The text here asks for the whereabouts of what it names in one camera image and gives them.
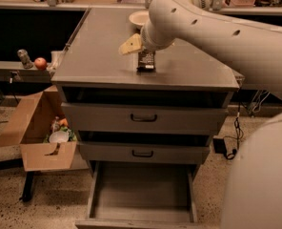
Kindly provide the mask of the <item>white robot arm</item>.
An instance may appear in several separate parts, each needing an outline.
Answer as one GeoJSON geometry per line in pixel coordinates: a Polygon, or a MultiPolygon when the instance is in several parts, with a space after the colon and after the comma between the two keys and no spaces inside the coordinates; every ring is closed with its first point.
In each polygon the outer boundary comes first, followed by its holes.
{"type": "MultiPolygon", "coordinates": [[[[209,2],[152,0],[148,20],[120,53],[164,50],[181,39],[220,61],[209,79],[233,82],[240,71],[254,88],[282,99],[282,28],[210,12],[209,2]]],[[[220,228],[282,229],[282,114],[250,135],[234,158],[220,228]]]]}

